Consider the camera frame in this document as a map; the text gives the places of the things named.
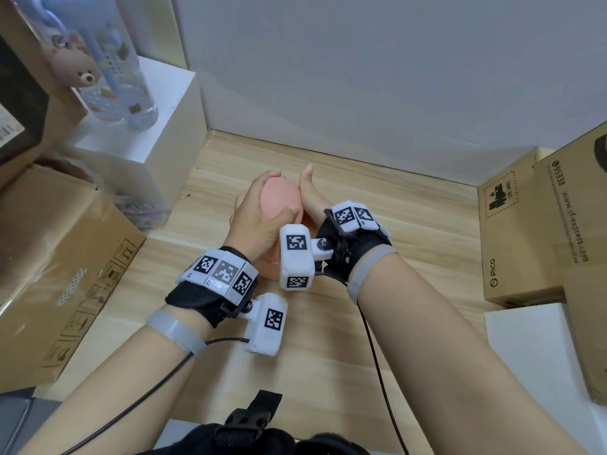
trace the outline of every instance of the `wooden tabletop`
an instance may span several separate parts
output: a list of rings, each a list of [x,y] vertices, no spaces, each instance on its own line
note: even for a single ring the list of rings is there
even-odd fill
[[[222,244],[236,196],[265,170],[297,181],[315,164],[315,185],[335,203],[365,203],[392,233],[394,246],[486,335],[483,313],[501,309],[482,298],[476,189],[390,168],[210,131],[197,165],[163,229],[154,230],[59,380],[35,396],[62,400],[163,305],[175,277],[208,247]],[[367,336],[341,284],[315,278],[307,292],[284,292],[262,281],[256,291],[289,302],[276,357],[209,346],[178,400],[173,418],[222,422],[258,390],[284,395],[272,426],[295,437],[340,433],[369,450],[399,452]],[[240,335],[242,320],[214,336]],[[383,357],[383,377],[401,434],[416,455],[432,453]]]

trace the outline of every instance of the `water bottle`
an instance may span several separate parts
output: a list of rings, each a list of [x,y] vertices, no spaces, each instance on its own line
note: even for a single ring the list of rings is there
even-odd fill
[[[156,123],[156,103],[115,0],[14,1],[46,40],[54,75],[76,88],[97,118],[135,131]]]

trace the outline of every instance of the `gray band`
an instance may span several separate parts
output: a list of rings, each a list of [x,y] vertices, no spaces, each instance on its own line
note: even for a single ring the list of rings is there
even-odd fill
[[[396,252],[396,249],[388,244],[380,244],[371,249],[367,254],[360,259],[360,262],[354,271],[350,275],[350,281],[348,281],[348,296],[350,300],[358,305],[358,293],[362,283],[365,282],[369,271],[375,266],[375,264],[384,258],[386,255]]]
[[[146,325],[157,330],[165,337],[170,338],[185,351],[191,351],[194,356],[198,356],[206,346],[204,340],[194,334],[192,329],[161,309],[154,311],[150,315]]]

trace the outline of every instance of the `person's left hand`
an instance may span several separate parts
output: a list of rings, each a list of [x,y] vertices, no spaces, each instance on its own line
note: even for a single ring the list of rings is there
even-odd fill
[[[261,207],[262,188],[269,178],[279,177],[280,171],[268,171],[257,177],[246,193],[236,198],[230,231],[224,246],[242,252],[255,263],[268,252],[278,238],[280,228],[293,223],[299,209],[285,207],[271,220],[264,220]]]

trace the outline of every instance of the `wire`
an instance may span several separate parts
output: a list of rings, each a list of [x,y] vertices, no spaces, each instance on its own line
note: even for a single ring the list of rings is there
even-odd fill
[[[213,344],[213,343],[218,343],[218,342],[227,342],[229,340],[236,340],[238,342],[249,343],[249,339],[248,338],[242,338],[242,337],[215,338],[215,339],[209,340],[209,341],[207,341],[205,343],[206,344]],[[143,401],[145,401],[148,397],[150,397],[151,395],[153,395],[163,384],[165,384],[166,382],[168,382],[169,380],[171,380],[171,378],[173,377],[173,375],[175,375],[183,366],[185,366],[186,363],[187,363],[187,361],[189,361],[192,358],[192,356],[193,356],[192,352],[187,353],[186,357],[183,358],[181,360],[181,362],[179,362],[179,364],[177,364],[175,366],[175,368],[173,370],[171,370],[171,372],[169,372],[151,390],[149,390],[146,394],[144,394],[139,399],[137,399],[135,402],[133,402],[133,404],[131,404],[130,406],[128,406],[125,410],[123,410],[121,413],[119,413],[117,416],[115,416],[112,420],[108,421],[101,428],[97,429],[97,431],[95,431],[93,434],[91,434],[87,438],[83,439],[82,441],[80,441],[78,444],[76,444],[72,448],[66,450],[61,455],[71,455],[71,454],[73,454],[75,451],[81,449],[83,446],[87,445],[90,441],[92,441],[93,439],[95,439],[97,436],[101,435],[102,433],[104,433],[105,431],[107,431],[109,428],[111,428],[112,426],[114,426],[116,423],[118,423],[120,420],[122,420],[122,418],[124,418],[126,415],[128,415],[129,413],[131,413],[131,411],[133,409],[135,409],[135,407],[137,407]]]
[[[379,369],[379,363],[377,362],[377,355],[375,354],[375,347],[373,346],[373,340],[371,339],[371,332],[369,331],[369,326],[367,324],[367,319],[365,315],[362,313],[360,306],[358,307],[358,311],[360,311],[360,317],[362,317],[362,322],[365,324],[365,330],[367,331],[367,337],[369,339],[369,345],[371,346],[371,353],[373,353],[373,361],[375,362],[375,370],[377,371],[377,377],[379,378],[379,385],[381,386],[381,392],[383,393],[383,400],[385,400],[385,405],[388,407],[388,413],[390,414],[390,420],[392,420],[392,426],[394,426],[394,430],[396,431],[396,436],[398,437],[398,441],[401,443],[402,450],[405,452],[405,455],[409,455],[409,450],[405,445],[405,441],[403,441],[401,432],[398,430],[398,425],[396,424],[396,420],[394,418],[394,414],[392,413],[392,407],[390,406],[390,400],[388,399],[388,394],[385,391],[385,386],[383,385],[383,378],[381,376],[381,370]]]

